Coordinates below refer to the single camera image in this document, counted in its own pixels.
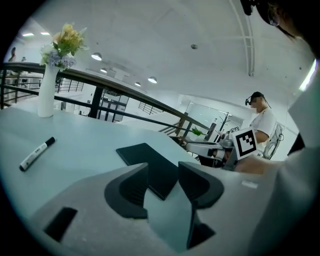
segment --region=glasses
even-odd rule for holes
[[[269,6],[269,9],[268,9],[268,19],[269,19],[270,25],[275,27],[279,26],[280,17],[276,13],[274,7],[271,5]]]

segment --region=white table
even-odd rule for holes
[[[118,148],[147,143],[176,166],[179,161],[198,163],[164,133],[60,110],[56,110],[53,117],[40,118],[36,102],[25,100],[0,111],[0,175],[10,201],[24,219],[29,219],[72,183],[125,167],[116,152]],[[56,142],[26,172],[20,171],[21,161],[52,136]],[[161,226],[155,224],[154,229],[162,229],[160,233],[168,240],[175,240],[172,243],[185,246],[188,237],[183,236],[188,234],[186,229],[191,213],[183,211],[191,207],[179,183],[165,201],[150,191],[147,191],[145,200],[149,205],[156,202],[147,209],[150,223],[151,219],[160,218],[157,214],[164,208],[167,210],[163,210],[165,214],[161,218],[172,218],[163,222],[173,229],[166,230],[163,223]]]

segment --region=black railing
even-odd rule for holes
[[[31,74],[25,71],[23,72],[8,71],[5,76],[5,84],[7,86],[25,88],[25,89],[39,92],[42,79],[43,79],[43,74]],[[56,93],[81,92],[83,89],[83,86],[84,86],[83,82],[59,77],[55,81],[54,91]],[[34,97],[33,94],[21,92],[18,90],[11,90],[11,89],[3,90],[3,103],[5,104],[5,106],[9,106],[13,103],[18,103],[19,101],[27,100],[33,97]]]
[[[14,70],[14,73],[15,74],[17,73],[18,75],[13,75],[13,76],[7,75],[7,74],[12,74],[12,72],[11,72],[12,70]],[[37,63],[27,63],[27,62],[4,63],[2,65],[2,75],[1,75],[1,85],[0,85],[0,89],[1,89],[1,91],[0,91],[0,109],[3,109],[4,107],[9,107],[12,103],[18,102],[19,101],[18,99],[26,98],[27,96],[33,97],[33,96],[37,96],[39,94],[39,90],[38,90],[39,88],[33,89],[30,87],[27,88],[27,86],[26,86],[26,88],[23,88],[24,86],[19,86],[19,84],[21,84],[20,79],[23,77],[21,75],[23,72],[28,72],[28,73],[34,72],[37,74],[44,74],[45,68],[43,66],[40,66]],[[12,77],[14,77],[13,79],[15,79],[15,82],[11,82],[11,80],[9,80]],[[134,89],[128,88],[124,85],[117,84],[113,81],[109,81],[107,79],[97,77],[97,76],[94,76],[94,75],[91,75],[91,74],[88,74],[85,72],[73,70],[73,69],[67,69],[63,72],[59,72],[56,77],[57,77],[57,79],[56,79],[57,90],[56,91],[59,93],[62,91],[70,92],[74,89],[75,89],[74,91],[78,91],[80,89],[82,90],[84,84],[96,86],[91,103],[81,102],[78,100],[74,100],[74,99],[66,98],[66,97],[61,97],[61,96],[57,96],[57,95],[54,96],[55,100],[61,101],[63,103],[71,103],[71,104],[75,104],[75,105],[78,105],[78,106],[81,106],[84,108],[88,108],[89,114],[87,116],[90,118],[95,118],[95,119],[99,118],[101,111],[105,111],[106,113],[113,113],[114,115],[126,116],[126,117],[130,117],[130,118],[162,125],[167,128],[173,128],[173,129],[170,129],[170,131],[168,132],[170,134],[172,132],[176,132],[177,134],[179,134],[180,131],[184,131],[184,134],[181,137],[182,139],[187,136],[188,132],[190,132],[190,128],[192,125],[197,125],[201,128],[209,130],[208,127],[206,127],[205,125],[201,124],[200,122],[190,118],[188,115],[183,114],[183,113],[177,111],[176,109],[171,108],[171,107],[169,107],[169,106],[161,103],[160,101],[157,101],[149,96],[146,96],[143,93],[140,93]],[[152,109],[154,111],[165,111],[171,115],[179,117],[180,121],[175,124],[168,124],[168,123],[152,120],[149,118],[145,118],[142,116],[126,113],[126,112],[118,110],[118,109],[112,109],[109,107],[102,106],[101,101],[103,101],[103,99],[104,99],[104,97],[103,97],[104,89],[108,90],[108,92],[113,92],[115,94],[124,95],[129,98],[133,98],[135,100],[141,101],[141,102],[143,101],[143,103],[145,105],[151,106],[150,113],[152,112]],[[16,97],[13,99],[14,102],[9,102],[9,101],[5,100],[5,94],[7,92],[9,92],[10,94],[11,93],[15,94]],[[183,128],[183,124],[185,122],[189,122],[189,124],[187,125],[186,128]]]
[[[156,108],[154,106],[151,106],[149,104],[146,104],[144,102],[140,102],[138,108],[141,109],[143,112],[148,113],[149,115],[154,115],[154,114],[158,114],[158,113],[163,112],[163,110]]]

